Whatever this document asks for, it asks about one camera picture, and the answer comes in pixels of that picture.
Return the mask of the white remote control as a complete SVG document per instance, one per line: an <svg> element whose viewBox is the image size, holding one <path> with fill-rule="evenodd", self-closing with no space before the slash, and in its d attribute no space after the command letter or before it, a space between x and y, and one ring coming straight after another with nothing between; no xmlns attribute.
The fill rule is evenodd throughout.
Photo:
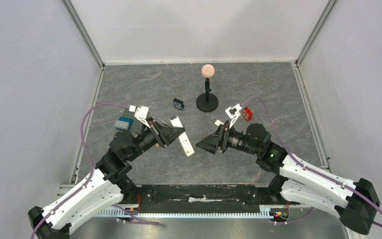
<svg viewBox="0 0 382 239"><path fill-rule="evenodd" d="M175 127L183 127L182 122L178 116L174 116L170 118L170 122L172 126ZM194 154L194 149L192 147L192 144L187 136L187 133L184 131L182 132L181 135L178 137L180 144L183 148L184 153L186 154L187 157L191 156Z"/></svg>

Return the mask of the white remote battery cover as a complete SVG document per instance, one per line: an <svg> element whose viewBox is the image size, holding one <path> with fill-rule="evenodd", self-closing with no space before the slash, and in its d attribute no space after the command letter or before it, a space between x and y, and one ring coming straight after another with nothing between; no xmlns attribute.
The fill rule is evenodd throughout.
<svg viewBox="0 0 382 239"><path fill-rule="evenodd" d="M215 123L214 123L216 126L220 126L220 125L224 125L223 122L221 122L220 120L216 120Z"/></svg>

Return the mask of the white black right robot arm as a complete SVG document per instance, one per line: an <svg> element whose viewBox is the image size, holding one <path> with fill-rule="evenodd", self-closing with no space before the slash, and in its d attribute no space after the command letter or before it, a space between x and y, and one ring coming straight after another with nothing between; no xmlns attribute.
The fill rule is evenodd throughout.
<svg viewBox="0 0 382 239"><path fill-rule="evenodd" d="M286 200L320 209L362 235L368 235L375 222L380 201L372 182L342 178L288 153L271 141L262 124L238 132L225 122L196 146L212 154L233 148L256 156L261 169L276 175L267 190L273 203Z"/></svg>

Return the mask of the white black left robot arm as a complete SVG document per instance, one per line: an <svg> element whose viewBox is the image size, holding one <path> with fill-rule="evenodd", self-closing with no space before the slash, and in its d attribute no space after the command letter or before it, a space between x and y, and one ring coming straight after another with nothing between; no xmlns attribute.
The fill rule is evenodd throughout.
<svg viewBox="0 0 382 239"><path fill-rule="evenodd" d="M67 239L79 226L103 209L114 204L131 203L137 186L127 176L130 162L156 144L167 147L185 133L178 116L163 124L149 117L148 126L134 136L128 130L118 131L108 152L80 183L46 207L28 211L33 236L39 239Z"/></svg>

